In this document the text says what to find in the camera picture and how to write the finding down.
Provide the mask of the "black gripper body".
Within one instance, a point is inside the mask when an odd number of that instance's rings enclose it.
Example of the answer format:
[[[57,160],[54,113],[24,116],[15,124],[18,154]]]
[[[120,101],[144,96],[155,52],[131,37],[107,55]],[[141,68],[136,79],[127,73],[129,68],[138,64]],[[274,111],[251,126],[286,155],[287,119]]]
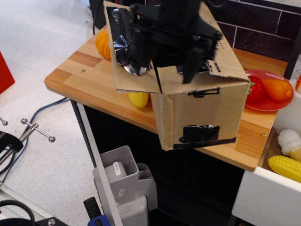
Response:
[[[199,0],[162,0],[160,5],[132,4],[134,29],[153,33],[154,40],[183,51],[200,49],[213,58],[222,33],[199,15]]]

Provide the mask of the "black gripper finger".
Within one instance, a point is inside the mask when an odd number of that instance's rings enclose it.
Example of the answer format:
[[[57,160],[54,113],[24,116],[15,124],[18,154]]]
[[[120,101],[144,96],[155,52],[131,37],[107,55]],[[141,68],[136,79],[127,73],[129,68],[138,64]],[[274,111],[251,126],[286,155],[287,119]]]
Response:
[[[204,63],[204,52],[200,49],[193,49],[187,52],[186,60],[183,64],[183,84],[189,84],[196,73],[207,71]]]
[[[138,64],[151,70],[151,60],[156,54],[157,44],[153,33],[134,29],[133,44]]]

